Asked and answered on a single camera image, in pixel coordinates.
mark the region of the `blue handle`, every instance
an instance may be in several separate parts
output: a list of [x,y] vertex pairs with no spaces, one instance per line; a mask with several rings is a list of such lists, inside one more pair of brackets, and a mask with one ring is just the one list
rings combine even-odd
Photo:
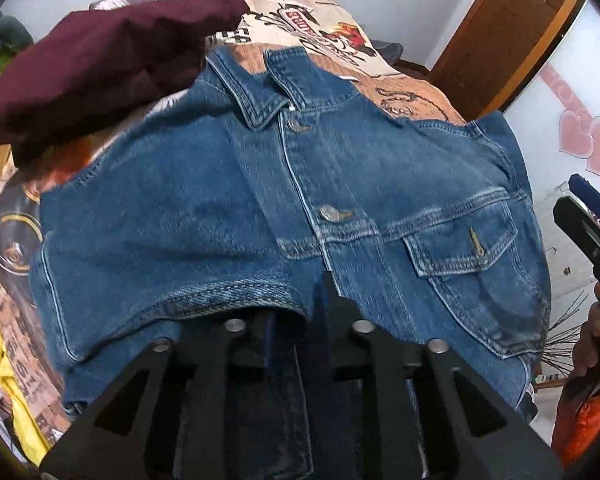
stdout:
[[600,193],[584,177],[577,173],[571,175],[569,189],[594,215],[600,218]]

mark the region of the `denim jacket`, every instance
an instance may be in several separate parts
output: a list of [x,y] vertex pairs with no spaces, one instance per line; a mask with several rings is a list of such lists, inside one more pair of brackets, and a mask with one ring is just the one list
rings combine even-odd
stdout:
[[[252,306],[310,317],[330,270],[366,319],[405,340],[444,338],[516,406],[550,283],[502,115],[395,119],[303,48],[264,60],[250,75],[227,50],[209,55],[171,108],[42,196],[30,284],[65,400],[93,400],[151,340],[177,339],[181,320]],[[310,444],[294,439],[295,458],[266,474],[309,471]]]

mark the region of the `hand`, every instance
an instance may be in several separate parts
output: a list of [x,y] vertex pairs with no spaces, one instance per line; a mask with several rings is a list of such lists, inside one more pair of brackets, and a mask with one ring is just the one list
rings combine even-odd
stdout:
[[598,349],[594,337],[600,337],[600,283],[596,283],[593,293],[598,301],[591,305],[589,319],[582,324],[580,339],[573,346],[573,372],[570,377],[586,375],[589,368],[598,363]]

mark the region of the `pocket flap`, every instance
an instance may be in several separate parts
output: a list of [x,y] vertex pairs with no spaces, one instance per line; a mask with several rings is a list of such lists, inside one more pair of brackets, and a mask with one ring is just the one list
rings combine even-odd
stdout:
[[518,230],[506,200],[440,222],[404,238],[420,277],[466,274],[491,267]]

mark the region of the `stitching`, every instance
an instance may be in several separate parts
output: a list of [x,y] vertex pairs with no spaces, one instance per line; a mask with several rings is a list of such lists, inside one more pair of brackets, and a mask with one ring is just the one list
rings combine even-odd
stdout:
[[291,100],[287,97],[274,96],[266,104],[262,105],[262,114],[257,117],[256,129],[260,130],[269,124],[275,115]]
[[361,93],[359,93],[355,88],[354,88],[355,92],[352,92],[351,94],[345,94],[345,97],[343,97],[343,101],[341,102],[334,102],[334,103],[328,103],[325,104],[324,106],[317,106],[314,108],[307,108],[306,110],[302,110],[303,112],[331,112],[334,110],[337,110],[338,108],[342,107],[345,104],[348,104],[350,101],[353,101],[353,99],[355,99],[356,97],[364,97]]
[[[299,53],[298,52],[291,52],[290,54],[293,54],[293,56],[298,56]],[[268,59],[272,59],[272,68],[275,68],[275,70],[272,70],[271,72],[269,72],[269,76],[283,89],[285,89],[286,93],[288,95],[292,96],[292,100],[294,101],[294,104],[297,105],[298,109],[302,110],[302,111],[327,111],[327,110],[331,110],[334,108],[337,108],[345,103],[347,103],[349,100],[353,99],[356,96],[362,95],[360,94],[360,92],[355,88],[355,86],[350,85],[350,91],[346,92],[344,94],[341,94],[335,98],[329,99],[329,100],[324,100],[323,104],[317,105],[315,107],[311,106],[311,102],[308,102],[305,98],[304,95],[300,89],[300,87],[296,84],[294,78],[293,78],[293,73],[288,70],[286,68],[286,66],[284,65],[280,65],[279,63],[277,63],[276,58],[275,57],[271,57],[268,56]],[[283,82],[280,79],[280,76],[283,77],[285,79],[285,81]]]
[[331,235],[331,234],[324,235],[324,232],[322,230],[320,230],[320,238],[325,243],[330,243],[330,242],[347,243],[347,242],[353,242],[355,240],[359,240],[360,238],[375,237],[375,236],[380,236],[380,231],[373,229],[373,228],[367,228],[362,231],[355,231],[355,232],[352,232],[347,235]]
[[249,120],[249,122],[253,123],[253,118],[256,116],[256,111],[253,109],[253,103],[247,96],[245,89],[238,82],[231,71],[224,65],[224,62],[217,54],[208,56],[206,60],[214,69],[214,72],[216,72],[216,75],[220,78],[224,85],[239,95],[240,98],[236,99],[238,106],[240,107],[244,117]]
[[522,369],[525,371],[525,382],[523,383],[522,391],[520,392],[520,394],[518,396],[518,402],[516,402],[515,409],[517,409],[520,406],[520,404],[522,403],[522,399],[525,398],[525,393],[526,393],[525,385],[529,384],[531,382],[531,370],[528,369],[528,367],[526,366],[526,364],[523,361],[522,357],[516,356],[516,358],[520,362],[520,365],[522,366]]
[[213,88],[214,90],[217,90],[218,92],[220,92],[221,94],[227,95],[227,91],[226,88],[220,88],[218,86],[216,86],[214,83],[207,81],[205,79],[198,79],[197,81],[198,83],[204,83],[205,85],[211,86],[211,88]]
[[[307,202],[306,197],[304,196],[304,193],[302,192],[302,187],[300,186],[300,181],[298,180],[298,176],[296,175],[296,172],[294,171],[294,168],[292,167],[291,161],[289,159],[288,147],[286,145],[286,135],[285,135],[284,127],[283,127],[283,114],[278,115],[278,129],[280,132],[279,133],[280,139],[282,141],[282,152],[284,155],[286,168],[288,169],[289,175],[291,176],[291,180],[294,183],[294,187],[296,188],[296,193],[298,193],[300,202],[302,203],[302,209],[304,210],[304,214],[306,215],[306,217],[309,221],[309,225],[311,226],[312,232],[314,232],[314,235],[319,237],[320,225],[314,218],[314,214],[312,213],[311,208],[309,208],[309,203]],[[325,247],[325,244],[323,241],[318,240],[318,243],[320,244],[320,253],[322,254],[322,260],[324,262],[324,266],[325,266],[326,270],[329,270],[333,273],[333,283],[335,285],[337,293],[339,295],[341,295],[342,293],[340,290],[340,285],[338,284],[338,281],[336,278],[336,272],[334,272],[334,270],[333,270],[333,265],[331,264],[331,259],[329,258],[329,252],[327,251],[327,248]]]
[[491,147],[491,149],[493,151],[495,151],[497,154],[499,154],[504,159],[504,161],[507,163],[507,166],[513,176],[513,184],[516,189],[520,189],[520,185],[518,184],[518,176],[516,174],[516,167],[511,162],[511,159],[509,158],[509,155],[507,155],[507,152],[505,152],[503,147],[500,146],[497,142],[494,142],[489,137],[487,137],[487,135],[485,135],[485,133],[480,128],[480,126],[478,126],[478,123],[474,122],[474,127],[475,127],[476,131],[478,133],[480,133],[480,138],[483,139],[484,142],[487,143]]
[[[283,286],[283,285],[280,285],[278,283],[273,283],[273,282],[266,282],[264,280],[239,280],[237,282],[233,282],[233,283],[230,283],[227,285],[216,285],[216,286],[208,286],[208,287],[203,286],[200,288],[194,288],[194,290],[191,290],[189,292],[181,292],[179,294],[174,293],[175,295],[171,296],[171,297],[158,298],[158,300],[154,301],[152,304],[145,306],[141,311],[129,313],[129,315],[127,316],[126,319],[122,319],[120,321],[120,327],[114,333],[123,331],[124,328],[126,326],[128,326],[130,323],[132,323],[135,318],[144,315],[148,311],[150,311],[162,304],[169,305],[169,304],[177,303],[179,301],[187,301],[187,298],[194,299],[194,298],[199,298],[200,296],[204,296],[204,295],[212,295],[212,294],[217,294],[220,292],[228,292],[228,291],[232,291],[232,290],[236,290],[236,289],[244,290],[245,287],[257,287],[257,286],[267,288],[271,292],[281,291],[282,293],[284,293],[284,296],[293,297],[293,295],[294,295],[288,286]],[[302,309],[298,306],[295,306],[290,301],[280,300],[280,298],[267,298],[267,297],[262,297],[262,298],[257,297],[257,298],[251,298],[248,300],[219,301],[218,303],[214,303],[214,304],[208,305],[204,308],[201,308],[199,311],[197,311],[195,317],[199,317],[199,316],[202,316],[203,314],[210,313],[210,312],[222,312],[223,310],[232,308],[232,305],[235,305],[235,306],[259,306],[259,304],[261,304],[265,301],[268,304],[275,304],[276,306],[281,306],[281,307],[293,310],[295,312],[299,312],[300,314],[302,314],[303,316],[306,317],[306,312],[304,311],[304,309]],[[183,317],[177,316],[177,318],[179,318],[179,319],[180,318],[188,319],[189,317],[190,316],[183,316]]]
[[[420,262],[414,262],[420,267],[423,275],[428,274],[467,274],[469,272],[480,272],[489,269],[503,254],[504,251],[513,243],[518,230],[515,226],[508,229],[498,241],[488,248],[487,257],[474,258],[473,256],[453,256],[445,258],[442,262],[437,262],[436,258],[428,253],[426,248],[420,250]],[[417,239],[410,240],[414,245],[419,246]]]
[[492,341],[491,337],[488,334],[486,334],[483,330],[481,330],[480,326],[477,324],[472,323],[473,329],[470,330],[467,324],[458,317],[458,314],[456,314],[455,311],[449,307],[447,297],[445,297],[445,294],[442,293],[440,288],[444,289],[446,294],[448,294],[449,299],[453,301],[453,304],[461,304],[459,298],[456,296],[453,290],[448,286],[445,286],[445,284],[442,283],[442,281],[435,278],[429,278],[429,283],[436,291],[436,294],[438,295],[442,303],[446,306],[446,309],[449,311],[451,316],[458,322],[458,324],[464,329],[464,331],[467,332],[468,335],[473,337],[476,341],[481,343],[485,348],[487,348],[489,351],[491,351],[491,353],[493,353],[497,357],[501,359],[506,359],[510,357],[516,357],[521,354],[538,352],[537,349],[531,348],[528,345],[528,343],[525,342],[511,344],[507,348],[504,348],[503,346],[498,345],[494,341]]
[[411,121],[414,125],[423,130],[444,130],[450,134],[456,134],[461,137],[465,137],[467,139],[475,139],[477,137],[475,134],[472,135],[468,130],[469,127],[474,124],[474,121],[467,123],[467,125],[463,128],[462,126],[453,126],[449,123],[445,123],[443,121],[437,119],[425,119],[421,121]]
[[[155,308],[157,306],[160,306],[161,304],[168,306],[170,304],[180,302],[180,301],[189,301],[189,300],[193,299],[196,295],[197,295],[197,293],[183,294],[182,296],[179,296],[177,298],[172,298],[171,300],[156,302],[156,303],[152,304],[151,306],[149,306],[148,308],[144,309],[142,312],[136,313],[135,317],[142,316],[142,314],[147,313],[147,311],[149,311],[152,308]],[[227,303],[217,303],[215,305],[211,305],[211,306],[208,306],[205,308],[200,308],[200,309],[196,310],[195,312],[189,311],[186,314],[179,314],[177,316],[163,316],[163,317],[160,317],[159,319],[167,319],[167,320],[197,319],[199,317],[211,316],[212,314],[218,314],[219,312],[225,312],[227,310],[237,310],[240,308],[251,308],[251,307],[255,307],[255,306],[276,306],[276,307],[284,308],[286,310],[291,310],[292,312],[297,312],[304,318],[307,318],[307,313],[305,312],[304,309],[299,308],[295,305],[292,305],[291,303],[287,303],[286,301],[281,301],[277,298],[257,298],[254,300],[240,300],[240,301],[230,301]],[[128,330],[127,327],[129,327],[131,325],[132,321],[133,321],[133,319],[130,319],[125,324],[120,325],[118,330],[116,330],[116,332],[114,333],[114,336],[118,336],[120,333],[124,332],[125,330]],[[84,360],[86,357],[87,357],[87,355],[82,354],[80,356],[80,360]]]
[[64,351],[66,352],[69,359],[71,359],[74,362],[79,362],[80,359],[78,355],[69,346],[69,341],[66,335],[66,327],[64,323],[64,315],[62,313],[62,308],[60,307],[60,303],[58,300],[58,292],[56,291],[54,282],[51,279],[51,273],[46,259],[46,248],[48,247],[48,241],[52,237],[52,235],[53,231],[49,231],[42,242],[42,247],[40,247],[40,260],[42,263],[42,268],[44,269],[45,280],[49,286],[49,291],[51,293],[51,299],[54,303],[54,310],[56,311],[56,321],[58,322],[58,329],[60,332],[62,347],[64,348]]
[[142,118],[139,123],[132,124],[126,130],[121,131],[118,136],[102,150],[100,155],[88,166],[85,166],[82,170],[72,176],[66,182],[56,186],[53,189],[50,189],[45,194],[52,194],[59,192],[63,189],[74,189],[83,187],[84,185],[90,183],[90,181],[97,176],[100,172],[102,165],[109,159],[111,153],[114,150],[117,150],[120,146],[120,143],[127,139],[127,137],[136,134],[140,128],[144,125],[146,118]]
[[428,229],[438,224],[455,220],[478,209],[504,200],[520,200],[526,196],[523,191],[509,193],[503,187],[491,188],[490,191],[474,195],[463,202],[457,202],[442,208],[436,208],[418,213],[416,216],[391,222],[383,231],[385,242],[393,242],[410,236],[418,231]]
[[400,288],[397,285],[398,280],[395,277],[394,270],[393,270],[392,266],[387,263],[387,260],[384,257],[384,251],[382,250],[382,247],[380,246],[381,241],[378,240],[377,238],[375,238],[373,240],[373,242],[374,242],[373,248],[376,250],[376,254],[378,255],[380,261],[382,262],[382,266],[384,267],[384,270],[387,273],[387,276],[389,277],[389,282],[391,283],[391,286],[392,286],[393,293],[391,295],[388,294],[387,296],[390,298],[391,296],[393,296],[395,294],[398,301],[400,302],[400,306],[402,307],[402,313],[401,313],[402,315],[401,316],[398,315],[397,309],[391,309],[390,315],[392,318],[392,325],[396,328],[398,328],[398,327],[400,327],[401,329],[407,328],[411,333],[410,338],[412,338],[413,340],[418,341],[418,342],[424,342],[424,340],[422,338],[422,334],[420,333],[420,330],[418,329],[416,324],[413,322],[413,317],[411,316],[408,304],[404,299],[402,291],[400,290]]
[[321,256],[320,248],[315,242],[315,238],[305,240],[285,240],[278,238],[276,242],[285,257],[292,260]]
[[550,305],[550,300],[544,294],[544,292],[542,291],[542,289],[540,289],[540,287],[536,284],[536,282],[534,281],[534,279],[526,272],[525,268],[522,265],[522,261],[520,260],[520,255],[518,254],[518,247],[517,247],[517,245],[513,244],[513,248],[512,249],[513,249],[512,250],[512,257],[513,257],[513,263],[514,263],[513,266],[516,269],[516,271],[518,272],[518,275],[520,276],[520,279],[523,282],[525,282],[529,287],[531,287],[532,290],[530,290],[529,292],[531,292],[532,295],[537,296],[538,299],[544,305],[544,308],[546,309],[547,306]]

